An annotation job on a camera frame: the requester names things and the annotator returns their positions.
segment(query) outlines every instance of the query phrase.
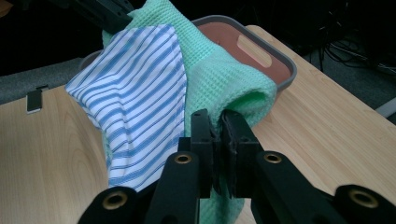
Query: gray carpet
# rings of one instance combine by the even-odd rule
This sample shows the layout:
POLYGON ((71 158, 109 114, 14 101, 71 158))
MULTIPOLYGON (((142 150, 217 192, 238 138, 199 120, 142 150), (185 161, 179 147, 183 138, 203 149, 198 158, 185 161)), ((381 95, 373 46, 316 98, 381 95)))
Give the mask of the gray carpet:
MULTIPOLYGON (((318 51, 304 56, 319 69, 318 51)), ((0 105, 25 97, 26 92, 37 86, 48 85, 50 89, 67 83, 77 72, 82 59, 37 68, 0 77, 0 105)), ((383 75, 366 68, 351 68, 325 56, 324 73, 373 109, 396 97, 396 76, 383 75)), ((396 124, 396 114, 388 118, 396 124)))

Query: table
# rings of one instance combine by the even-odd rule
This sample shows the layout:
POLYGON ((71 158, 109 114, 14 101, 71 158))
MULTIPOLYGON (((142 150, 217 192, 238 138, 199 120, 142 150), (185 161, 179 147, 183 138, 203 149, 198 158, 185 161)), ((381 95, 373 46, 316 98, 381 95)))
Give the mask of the table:
MULTIPOLYGON (((317 188, 357 184, 396 203, 396 126, 257 26, 288 55, 297 78, 256 127, 264 149, 285 154, 317 188)), ((0 105, 0 223, 76 223, 107 188, 101 134, 64 87, 0 105)), ((248 207, 237 223, 254 223, 248 207)))

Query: wooden table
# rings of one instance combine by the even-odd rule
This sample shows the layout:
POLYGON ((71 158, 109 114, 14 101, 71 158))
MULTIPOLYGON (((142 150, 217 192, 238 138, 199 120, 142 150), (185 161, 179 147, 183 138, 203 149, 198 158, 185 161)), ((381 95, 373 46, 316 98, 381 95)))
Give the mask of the wooden table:
MULTIPOLYGON (((294 60, 298 74, 253 131, 285 154, 317 188, 357 184, 396 203, 396 127, 257 26, 294 60)), ((64 87, 0 105, 0 223, 76 223, 107 188, 101 134, 64 87)), ((254 223, 248 201, 238 223, 254 223)))

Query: green towel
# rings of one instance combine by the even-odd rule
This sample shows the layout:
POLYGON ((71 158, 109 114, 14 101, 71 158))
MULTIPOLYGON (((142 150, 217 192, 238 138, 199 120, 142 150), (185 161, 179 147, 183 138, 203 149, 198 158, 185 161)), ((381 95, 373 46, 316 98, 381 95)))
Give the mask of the green towel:
MULTIPOLYGON (((276 97, 274 81, 248 65, 241 64, 224 48, 206 38, 168 0, 148 0, 129 13, 128 28, 172 24, 177 32, 188 85, 185 108, 185 134, 191 134, 191 114, 206 108, 216 130, 219 117, 228 108, 241 113, 250 126, 271 109, 276 97)), ((104 46, 111 35, 104 32, 104 46)), ((212 192, 211 199, 200 201, 201 223, 234 223, 244 200, 212 192)))

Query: blue and white striped cloth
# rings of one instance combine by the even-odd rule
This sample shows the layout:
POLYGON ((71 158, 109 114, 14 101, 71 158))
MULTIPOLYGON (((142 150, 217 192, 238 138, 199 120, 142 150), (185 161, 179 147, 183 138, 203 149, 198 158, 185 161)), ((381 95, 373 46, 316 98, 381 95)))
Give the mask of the blue and white striped cloth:
POLYGON ((109 186, 139 191, 160 178, 184 135, 187 79, 175 29, 124 30, 66 91, 106 135, 109 186))

